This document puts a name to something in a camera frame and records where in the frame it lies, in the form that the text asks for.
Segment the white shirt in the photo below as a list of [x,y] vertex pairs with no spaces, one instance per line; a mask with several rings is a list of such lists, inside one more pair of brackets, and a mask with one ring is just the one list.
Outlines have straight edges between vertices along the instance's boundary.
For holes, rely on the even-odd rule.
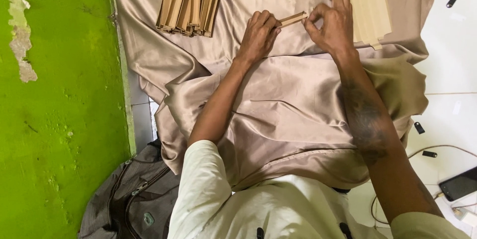
[[[168,238],[256,239],[260,227],[266,239],[345,239],[340,223],[353,239],[386,239],[356,223],[345,194],[314,179],[284,175],[232,195],[217,147],[201,140],[186,151]],[[417,212],[396,217],[391,231],[395,239],[469,238],[444,218]]]

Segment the tattoo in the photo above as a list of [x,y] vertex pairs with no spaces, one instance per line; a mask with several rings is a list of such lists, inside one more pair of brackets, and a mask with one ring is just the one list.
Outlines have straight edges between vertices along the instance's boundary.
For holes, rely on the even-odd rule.
[[354,143],[366,165],[372,166],[379,158],[387,156],[386,136],[376,123],[381,117],[381,112],[375,101],[352,79],[343,84],[343,95]]
[[426,211],[426,213],[444,218],[444,215],[442,215],[442,212],[439,209],[438,205],[436,204],[436,201],[434,200],[432,195],[429,193],[424,183],[422,183],[420,179],[417,179],[417,181],[418,181],[417,188],[419,189],[419,191],[421,192],[421,195],[423,196],[424,200],[429,206],[429,209]]

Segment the hand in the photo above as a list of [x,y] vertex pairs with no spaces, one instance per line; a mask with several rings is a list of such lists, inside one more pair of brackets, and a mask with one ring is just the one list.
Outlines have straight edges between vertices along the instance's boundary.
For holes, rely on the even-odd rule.
[[[353,6],[350,0],[332,0],[333,7],[320,3],[307,19],[302,20],[311,39],[325,52],[337,53],[354,50]],[[314,22],[323,17],[323,26],[317,29]]]
[[253,65],[264,58],[272,49],[273,43],[281,29],[281,23],[268,12],[256,11],[248,20],[242,45],[234,59],[235,62],[244,62]]

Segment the black phone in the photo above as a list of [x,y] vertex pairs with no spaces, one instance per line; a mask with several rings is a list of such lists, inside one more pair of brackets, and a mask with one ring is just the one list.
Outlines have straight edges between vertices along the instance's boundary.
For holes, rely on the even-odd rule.
[[439,187],[449,202],[477,191],[477,167],[441,182]]

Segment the beige satin cloth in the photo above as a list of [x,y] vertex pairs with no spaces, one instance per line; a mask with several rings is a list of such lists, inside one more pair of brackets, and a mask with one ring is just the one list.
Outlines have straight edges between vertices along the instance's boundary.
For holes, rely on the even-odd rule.
[[[252,13],[267,9],[284,18],[323,0],[220,0],[212,38],[156,31],[161,0],[116,1],[128,66],[160,104],[162,156],[179,174],[196,118],[230,67]],[[355,44],[404,145],[410,116],[427,106],[425,76],[413,64],[428,55],[420,31],[433,1],[388,0],[393,32],[380,41],[384,48]],[[301,24],[284,28],[269,58],[248,73],[218,144],[233,190],[286,174],[344,189],[366,182],[341,99],[330,55]]]

